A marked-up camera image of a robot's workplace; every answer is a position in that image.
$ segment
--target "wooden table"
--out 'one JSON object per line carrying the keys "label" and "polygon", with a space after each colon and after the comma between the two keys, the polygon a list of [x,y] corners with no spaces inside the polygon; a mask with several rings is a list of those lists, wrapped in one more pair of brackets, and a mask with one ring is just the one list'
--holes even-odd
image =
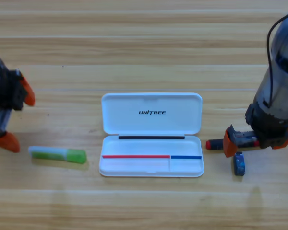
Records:
{"label": "wooden table", "polygon": [[[246,174],[208,152],[244,113],[267,68],[266,34],[288,0],[0,0],[0,55],[37,102],[14,112],[22,151],[0,149],[0,230],[288,230],[288,147],[245,153]],[[101,96],[197,92],[205,173],[98,172]],[[83,148],[89,163],[31,160],[30,145]]]}

